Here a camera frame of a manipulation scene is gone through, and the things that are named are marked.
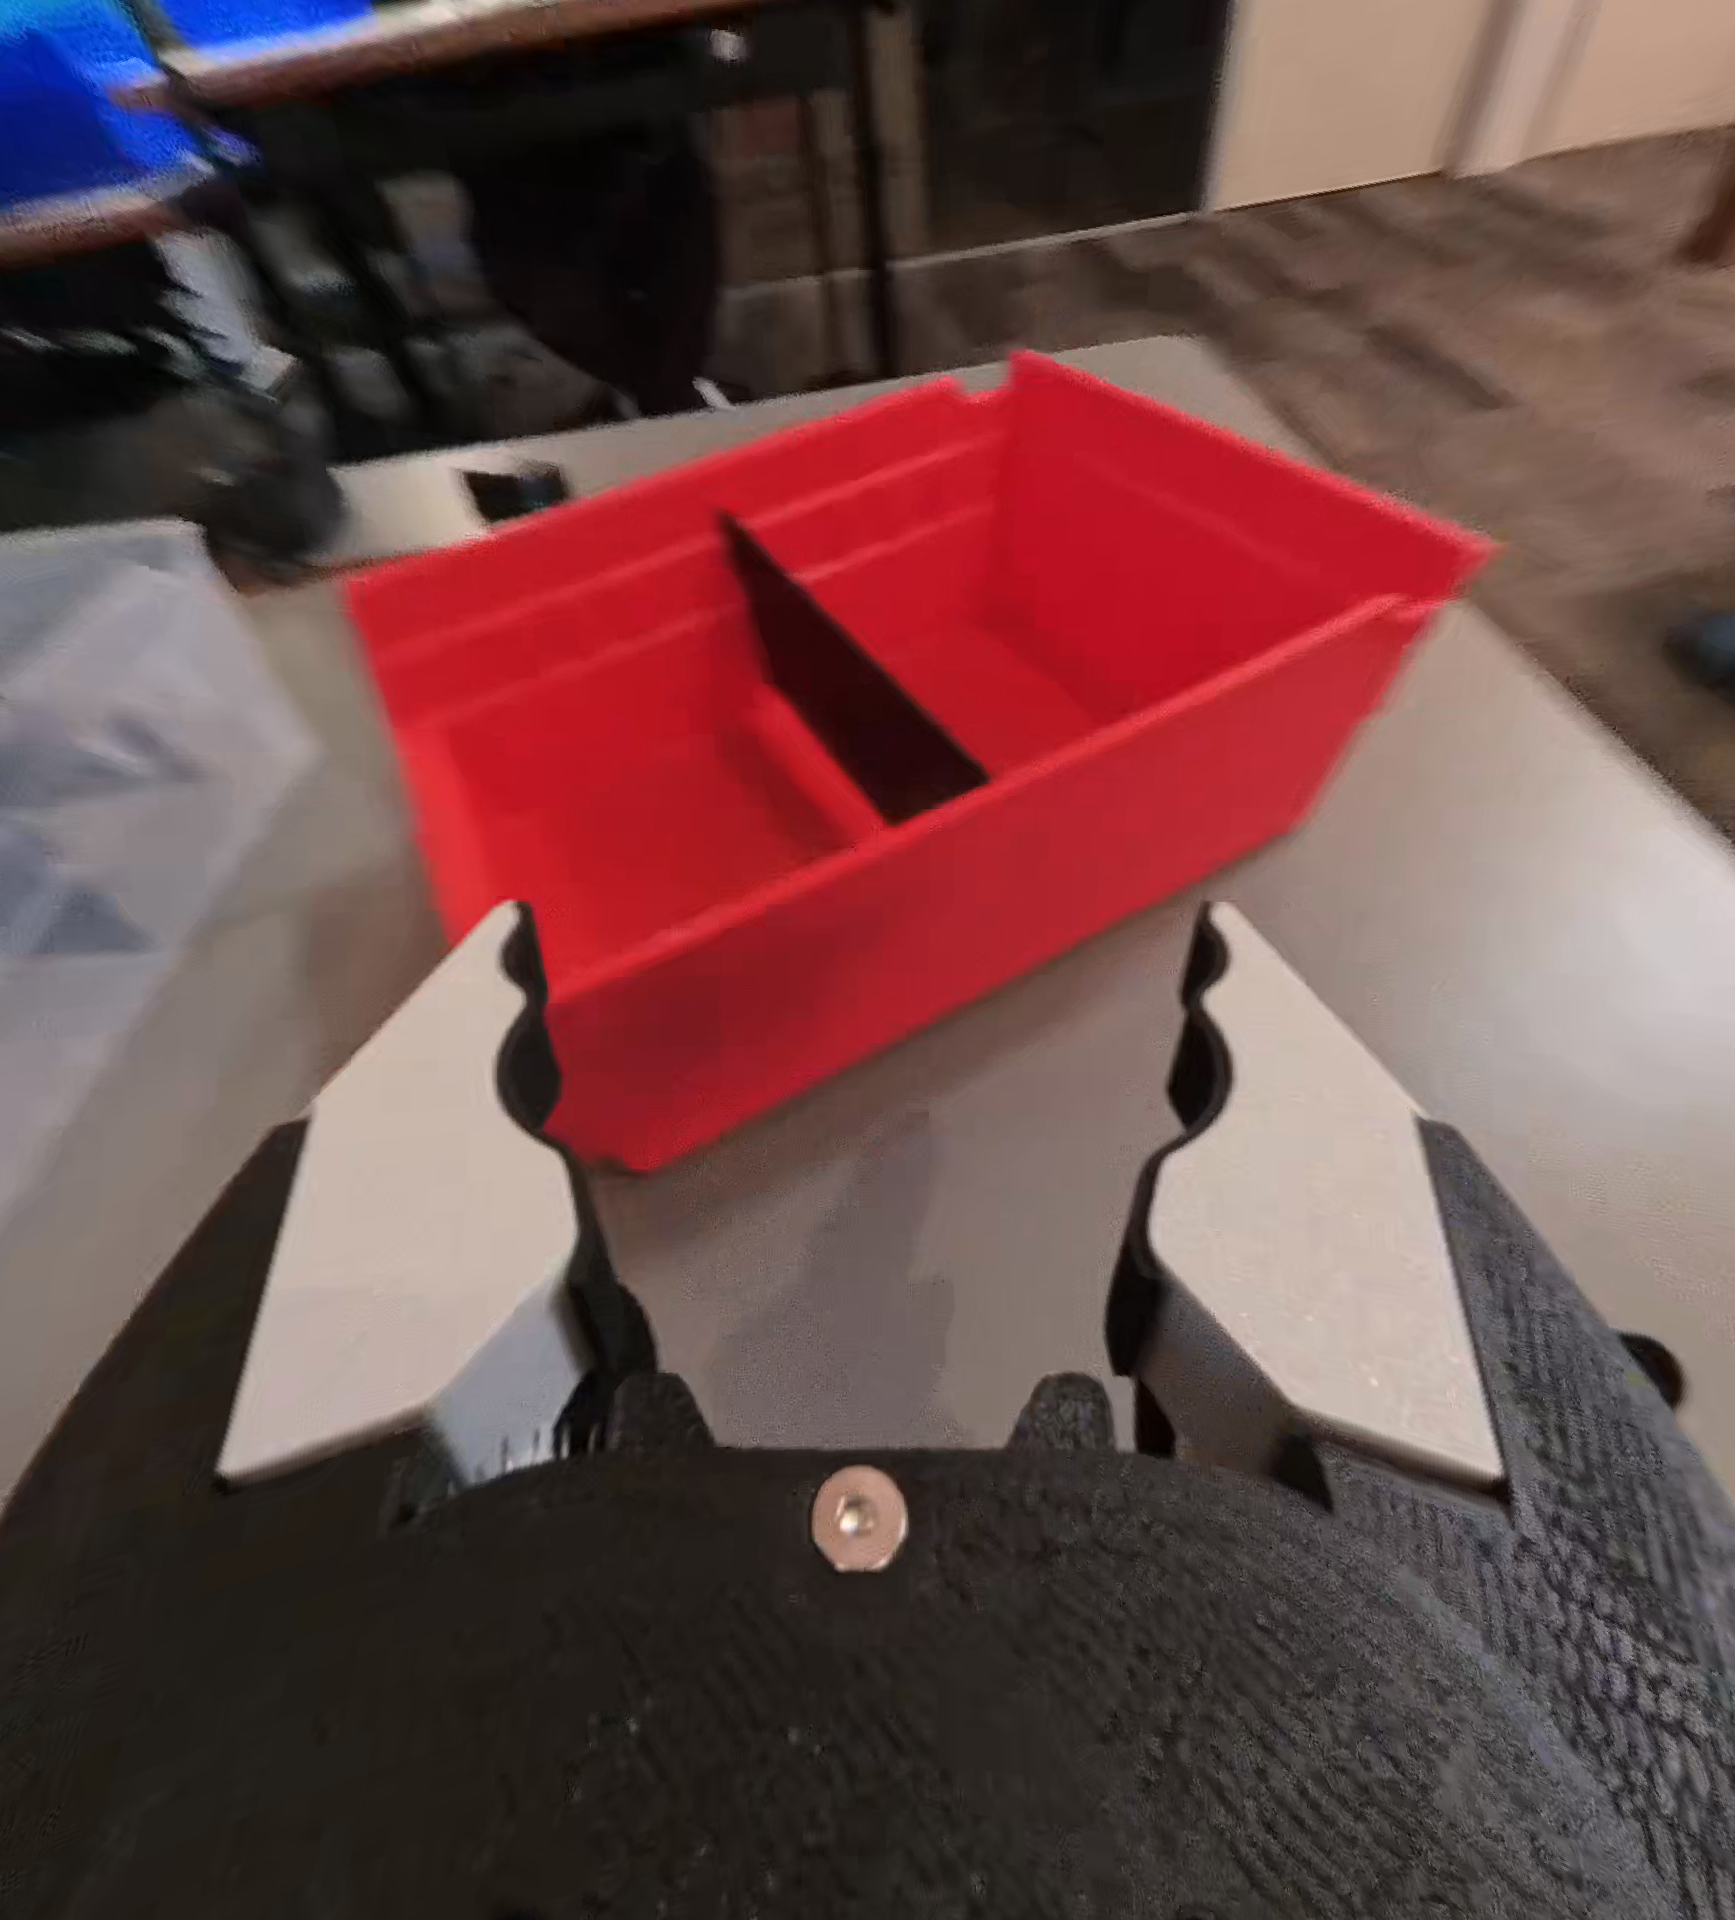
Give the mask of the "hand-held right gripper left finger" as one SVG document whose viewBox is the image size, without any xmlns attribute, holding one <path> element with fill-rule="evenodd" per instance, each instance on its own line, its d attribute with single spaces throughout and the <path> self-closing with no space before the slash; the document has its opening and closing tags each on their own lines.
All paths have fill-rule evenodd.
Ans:
<svg viewBox="0 0 1735 1920">
<path fill-rule="evenodd" d="M 657 1367 L 589 1177 L 529 906 L 489 910 L 303 1110 L 215 1472 L 253 1486 L 395 1434 L 477 1486 L 607 1444 Z"/>
</svg>

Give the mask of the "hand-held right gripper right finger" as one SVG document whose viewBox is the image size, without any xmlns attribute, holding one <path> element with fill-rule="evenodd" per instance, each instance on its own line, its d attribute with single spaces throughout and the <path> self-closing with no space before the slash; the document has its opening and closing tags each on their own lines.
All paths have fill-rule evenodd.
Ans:
<svg viewBox="0 0 1735 1920">
<path fill-rule="evenodd" d="M 1115 1373 L 1197 1464 L 1269 1475 L 1311 1444 L 1501 1489 L 1421 1108 L 1227 902 L 1195 916 L 1181 1017 L 1175 1135 L 1109 1289 Z"/>
</svg>

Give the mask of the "red plastic bin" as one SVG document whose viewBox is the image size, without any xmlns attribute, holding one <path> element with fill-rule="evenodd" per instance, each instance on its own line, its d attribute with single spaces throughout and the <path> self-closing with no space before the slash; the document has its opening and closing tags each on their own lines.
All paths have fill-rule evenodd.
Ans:
<svg viewBox="0 0 1735 1920">
<path fill-rule="evenodd" d="M 979 761 L 889 826 L 717 513 Z M 457 940 L 531 907 L 551 1129 L 655 1172 L 1285 835 L 1483 533 L 1039 351 L 345 585 Z"/>
</svg>

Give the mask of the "clear plastic bag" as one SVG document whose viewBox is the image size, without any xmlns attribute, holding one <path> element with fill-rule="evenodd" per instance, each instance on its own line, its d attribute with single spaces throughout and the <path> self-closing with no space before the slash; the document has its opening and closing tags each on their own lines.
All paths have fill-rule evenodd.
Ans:
<svg viewBox="0 0 1735 1920">
<path fill-rule="evenodd" d="M 0 536 L 0 1231 L 315 756 L 195 526 Z"/>
</svg>

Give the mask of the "black bin divider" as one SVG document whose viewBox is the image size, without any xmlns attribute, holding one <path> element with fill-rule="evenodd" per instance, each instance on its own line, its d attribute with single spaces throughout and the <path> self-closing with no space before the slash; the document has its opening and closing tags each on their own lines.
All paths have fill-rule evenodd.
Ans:
<svg viewBox="0 0 1735 1920">
<path fill-rule="evenodd" d="M 903 826 L 989 784 L 947 727 L 729 512 L 717 512 L 765 678 L 879 819 Z"/>
</svg>

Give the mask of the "black battery pack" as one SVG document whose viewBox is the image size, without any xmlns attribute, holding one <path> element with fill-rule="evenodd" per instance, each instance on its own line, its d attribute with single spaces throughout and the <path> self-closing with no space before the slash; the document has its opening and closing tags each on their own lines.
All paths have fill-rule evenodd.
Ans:
<svg viewBox="0 0 1735 1920">
<path fill-rule="evenodd" d="M 565 471 L 553 461 L 523 461 L 501 470 L 459 468 L 457 480 L 485 526 L 545 513 L 573 500 Z"/>
</svg>

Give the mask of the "dark bag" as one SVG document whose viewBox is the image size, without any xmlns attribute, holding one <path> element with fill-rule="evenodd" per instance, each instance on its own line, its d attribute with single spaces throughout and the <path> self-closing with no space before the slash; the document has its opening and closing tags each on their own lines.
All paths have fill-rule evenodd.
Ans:
<svg viewBox="0 0 1735 1920">
<path fill-rule="evenodd" d="M 343 521 L 309 425 L 179 311 L 147 243 L 0 270 L 0 533 L 171 518 L 273 578 Z"/>
</svg>

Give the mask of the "white door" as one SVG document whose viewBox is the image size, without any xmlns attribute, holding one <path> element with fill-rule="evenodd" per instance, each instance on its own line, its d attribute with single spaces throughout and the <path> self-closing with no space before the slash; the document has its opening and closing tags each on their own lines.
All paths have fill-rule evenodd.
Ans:
<svg viewBox="0 0 1735 1920">
<path fill-rule="evenodd" d="M 1735 124 L 1735 1 L 1585 4 L 1503 163 L 1725 124 Z"/>
<path fill-rule="evenodd" d="M 1487 1 L 1235 1 L 1205 206 L 1229 209 L 1435 174 Z"/>
</svg>

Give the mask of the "large blue plastic bin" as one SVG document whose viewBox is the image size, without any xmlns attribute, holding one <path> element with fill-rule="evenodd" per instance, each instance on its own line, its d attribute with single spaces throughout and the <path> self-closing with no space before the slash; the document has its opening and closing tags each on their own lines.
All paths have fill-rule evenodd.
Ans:
<svg viewBox="0 0 1735 1920">
<path fill-rule="evenodd" d="M 255 145 L 165 103 L 193 4 L 0 4 L 0 268 L 183 227 L 183 202 L 255 171 Z"/>
</svg>

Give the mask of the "wooden desk black legs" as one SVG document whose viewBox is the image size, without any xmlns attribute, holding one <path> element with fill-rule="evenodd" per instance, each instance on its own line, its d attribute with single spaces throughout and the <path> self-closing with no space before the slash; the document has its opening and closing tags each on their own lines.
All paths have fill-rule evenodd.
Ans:
<svg viewBox="0 0 1735 1920">
<path fill-rule="evenodd" d="M 411 347 L 415 326 L 377 274 L 377 179 L 451 155 L 679 121 L 717 108 L 841 89 L 879 375 L 899 370 L 875 77 L 859 1 L 395 4 L 295 31 L 189 45 L 153 86 L 255 145 L 255 179 L 315 209 L 359 299 L 361 336 L 423 428 L 449 420 Z"/>
</svg>

